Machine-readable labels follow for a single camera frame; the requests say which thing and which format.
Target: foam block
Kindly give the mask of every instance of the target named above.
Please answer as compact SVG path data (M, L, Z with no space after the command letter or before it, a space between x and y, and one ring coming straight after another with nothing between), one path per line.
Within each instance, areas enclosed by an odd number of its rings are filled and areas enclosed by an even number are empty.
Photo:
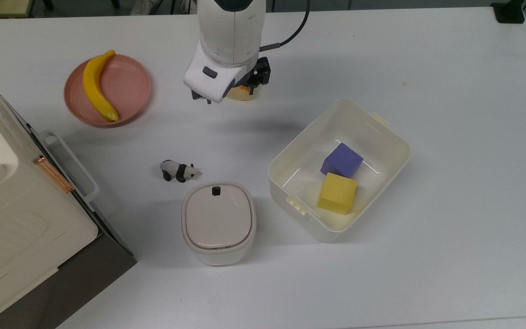
M320 198L316 206L346 215L352 208L352 201L356 191L356 180L328 173L322 184Z
M350 178L358 170L362 162L363 157L359 156L344 143L340 143L324 160L320 171L324 175L333 173Z

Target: table leg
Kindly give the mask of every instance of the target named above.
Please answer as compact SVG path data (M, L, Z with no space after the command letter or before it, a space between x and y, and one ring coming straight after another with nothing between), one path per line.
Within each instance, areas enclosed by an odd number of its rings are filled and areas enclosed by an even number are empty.
M52 3L52 0L42 0L44 2L44 6L46 6L46 9L53 10L54 4Z

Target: white container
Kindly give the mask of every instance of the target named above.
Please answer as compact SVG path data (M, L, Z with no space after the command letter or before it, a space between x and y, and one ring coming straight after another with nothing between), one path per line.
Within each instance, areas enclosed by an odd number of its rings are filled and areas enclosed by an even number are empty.
M60 174L46 166L49 159L40 155L0 97L0 312L98 234Z
M208 265L240 261L253 242L256 227L253 200L236 183L200 185L184 199L184 241Z
M338 100L296 137L269 165L271 197L313 237L330 242L354 223L411 157L409 144L378 115ZM351 177L358 182L347 215L316 207L325 175L324 159L345 143L364 158Z

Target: toy panda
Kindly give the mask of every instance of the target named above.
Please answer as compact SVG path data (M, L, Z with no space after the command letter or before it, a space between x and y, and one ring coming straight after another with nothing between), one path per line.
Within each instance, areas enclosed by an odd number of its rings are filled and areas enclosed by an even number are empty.
M194 163L190 163L190 167L188 167L183 163L166 160L159 165L159 168L163 173L163 179L167 181L171 181L172 177L176 177L177 181L183 183L186 179L200 175L200 171L194 168Z

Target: yellow cube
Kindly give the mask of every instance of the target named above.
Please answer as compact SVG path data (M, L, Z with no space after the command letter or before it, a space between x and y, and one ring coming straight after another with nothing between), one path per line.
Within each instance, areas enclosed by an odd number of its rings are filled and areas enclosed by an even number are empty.
M356 192L356 190L356 180L328 173L324 184L322 184L320 198L316 206L346 215L350 208L352 208L352 201L354 200L354 192Z

